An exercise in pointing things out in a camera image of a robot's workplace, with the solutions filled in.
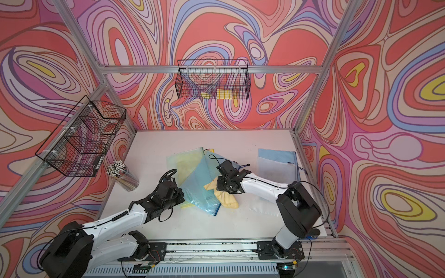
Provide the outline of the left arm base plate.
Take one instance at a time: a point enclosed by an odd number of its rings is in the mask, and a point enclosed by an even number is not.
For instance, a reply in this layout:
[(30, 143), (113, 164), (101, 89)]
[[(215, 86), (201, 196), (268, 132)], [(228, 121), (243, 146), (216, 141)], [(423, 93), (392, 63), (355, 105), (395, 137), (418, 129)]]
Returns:
[(165, 259), (166, 243), (139, 244), (131, 256), (118, 258), (125, 262), (161, 262)]

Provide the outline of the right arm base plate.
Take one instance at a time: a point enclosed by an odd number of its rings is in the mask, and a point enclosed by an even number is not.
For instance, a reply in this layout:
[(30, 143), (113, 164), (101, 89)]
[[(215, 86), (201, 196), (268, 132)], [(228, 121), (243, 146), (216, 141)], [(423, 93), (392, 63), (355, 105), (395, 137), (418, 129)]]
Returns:
[(301, 261), (305, 258), (301, 242), (297, 241), (289, 249), (283, 249), (278, 243), (273, 241), (257, 242), (257, 249), (253, 250), (258, 255), (259, 260), (284, 260)]

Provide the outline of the light blue mesh document bag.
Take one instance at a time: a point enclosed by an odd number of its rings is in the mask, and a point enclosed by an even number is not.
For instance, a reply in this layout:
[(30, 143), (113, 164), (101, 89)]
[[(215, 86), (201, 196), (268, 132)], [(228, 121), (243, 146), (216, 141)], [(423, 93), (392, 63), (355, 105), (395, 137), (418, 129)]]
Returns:
[(300, 170), (307, 174), (306, 169), (302, 168), (298, 164), (297, 154), (295, 151), (278, 151), (273, 149), (259, 149), (258, 157), (269, 159), (280, 163), (295, 164)]

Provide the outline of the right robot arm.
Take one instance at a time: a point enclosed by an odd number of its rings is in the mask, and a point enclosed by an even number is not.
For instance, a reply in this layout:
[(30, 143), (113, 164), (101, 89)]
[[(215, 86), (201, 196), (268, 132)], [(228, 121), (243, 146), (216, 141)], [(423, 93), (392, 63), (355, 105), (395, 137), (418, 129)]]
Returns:
[(217, 170), (220, 172), (217, 178), (219, 191), (230, 194), (251, 193), (275, 203), (279, 209), (284, 226), (272, 240), (257, 242), (254, 252), (258, 259), (304, 259), (300, 240), (321, 235), (316, 222), (322, 216), (322, 210), (302, 183), (273, 182), (246, 169), (239, 171), (229, 160), (220, 163)]

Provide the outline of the yellow wiping cloth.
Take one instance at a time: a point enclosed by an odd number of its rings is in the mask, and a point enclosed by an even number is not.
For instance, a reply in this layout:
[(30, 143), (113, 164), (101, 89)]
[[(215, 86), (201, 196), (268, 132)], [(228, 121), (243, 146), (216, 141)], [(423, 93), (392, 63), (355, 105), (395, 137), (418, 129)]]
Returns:
[(225, 208), (237, 209), (239, 208), (239, 203), (234, 196), (230, 195), (228, 192), (219, 191), (217, 189), (217, 181), (219, 177), (216, 177), (211, 183), (204, 186), (207, 191), (213, 190), (215, 197)]

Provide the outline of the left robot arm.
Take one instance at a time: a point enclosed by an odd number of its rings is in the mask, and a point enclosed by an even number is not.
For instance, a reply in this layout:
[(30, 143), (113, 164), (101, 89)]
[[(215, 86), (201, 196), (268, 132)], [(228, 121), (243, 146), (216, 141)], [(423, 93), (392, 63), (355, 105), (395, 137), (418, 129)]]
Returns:
[(122, 212), (102, 220), (70, 222), (40, 251), (37, 266), (50, 278), (81, 278), (86, 272), (112, 261), (163, 261), (160, 247), (152, 247), (137, 227), (185, 201), (176, 184), (177, 169), (167, 171), (154, 191), (132, 201)]

